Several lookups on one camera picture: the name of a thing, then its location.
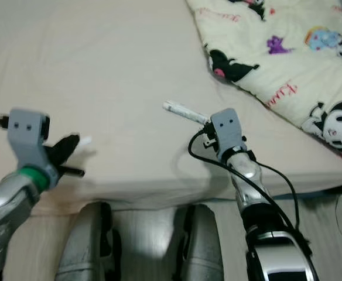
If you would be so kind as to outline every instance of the mattress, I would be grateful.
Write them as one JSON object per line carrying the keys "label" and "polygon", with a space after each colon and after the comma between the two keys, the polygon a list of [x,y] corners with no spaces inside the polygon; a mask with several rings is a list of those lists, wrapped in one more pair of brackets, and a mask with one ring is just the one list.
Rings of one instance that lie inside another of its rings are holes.
{"label": "mattress", "polygon": [[[63,177],[34,214],[74,213],[93,200],[124,209],[234,198],[225,171],[187,154],[199,126],[165,112],[164,100],[206,115],[235,108],[257,159],[299,193],[342,184],[342,159],[208,73],[183,0],[0,0],[0,113],[49,114],[49,144],[70,132],[93,140],[71,159],[85,177]],[[202,144],[196,151],[214,157]],[[0,179],[15,167],[0,130]],[[263,183],[289,192],[268,170]]]}

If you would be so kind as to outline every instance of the white stick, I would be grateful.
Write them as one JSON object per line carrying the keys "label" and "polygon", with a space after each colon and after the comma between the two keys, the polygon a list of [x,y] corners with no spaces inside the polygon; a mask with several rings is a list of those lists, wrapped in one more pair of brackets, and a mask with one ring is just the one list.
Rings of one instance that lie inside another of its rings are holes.
{"label": "white stick", "polygon": [[163,108],[202,125],[205,125],[205,123],[208,122],[208,118],[206,116],[202,115],[201,113],[194,112],[186,108],[184,105],[178,104],[174,101],[165,101],[163,103]]}

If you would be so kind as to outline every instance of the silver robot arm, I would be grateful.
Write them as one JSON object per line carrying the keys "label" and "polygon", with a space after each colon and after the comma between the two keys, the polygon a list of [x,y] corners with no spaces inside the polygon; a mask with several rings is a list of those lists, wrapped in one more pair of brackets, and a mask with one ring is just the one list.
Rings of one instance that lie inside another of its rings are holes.
{"label": "silver robot arm", "polygon": [[84,171],[61,166],[75,150],[80,138],[70,135],[53,147],[44,146],[49,117],[13,109],[1,127],[8,130],[10,146],[18,158],[18,170],[0,181],[0,280],[12,234],[30,216],[40,194],[56,186],[65,173],[83,176]]}
{"label": "silver robot arm", "polygon": [[[247,149],[236,112],[232,108],[225,109],[213,114],[209,122],[208,118],[174,102],[166,102],[163,107],[204,125],[189,144],[189,153],[193,157],[231,172],[247,233],[249,281],[318,281],[308,243],[262,184],[261,167],[253,152]],[[205,148],[214,148],[218,162],[191,151],[193,141],[199,135],[206,137]]]}

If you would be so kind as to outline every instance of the gray bracket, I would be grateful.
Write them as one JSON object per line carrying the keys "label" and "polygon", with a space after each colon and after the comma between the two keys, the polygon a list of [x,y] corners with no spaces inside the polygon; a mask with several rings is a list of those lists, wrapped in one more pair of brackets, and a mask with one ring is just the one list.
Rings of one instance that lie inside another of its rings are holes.
{"label": "gray bracket", "polygon": [[59,175],[49,162],[43,142],[47,138],[48,117],[39,112],[12,109],[9,114],[7,138],[18,159],[18,169],[36,167],[50,180],[50,189],[56,186]]}
{"label": "gray bracket", "polygon": [[232,148],[247,150],[247,146],[242,141],[242,132],[237,113],[232,108],[227,108],[211,116],[211,122],[216,130],[219,149],[218,160],[222,160],[225,151]]}

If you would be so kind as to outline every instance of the cable connector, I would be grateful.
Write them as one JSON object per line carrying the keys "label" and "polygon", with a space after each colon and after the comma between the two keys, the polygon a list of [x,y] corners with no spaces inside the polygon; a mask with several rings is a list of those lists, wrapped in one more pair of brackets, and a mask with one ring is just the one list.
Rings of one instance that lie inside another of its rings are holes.
{"label": "cable connector", "polygon": [[9,120],[8,115],[1,115],[0,116],[0,127],[7,129],[8,128],[8,120]]}
{"label": "cable connector", "polygon": [[213,123],[209,122],[209,123],[206,123],[204,125],[204,128],[202,129],[202,131],[207,134],[208,136],[209,135],[214,135],[216,133],[216,130],[214,128],[214,125]]}
{"label": "cable connector", "polygon": [[9,121],[8,115],[1,115],[0,116],[0,127],[3,129],[8,129],[8,121]]}

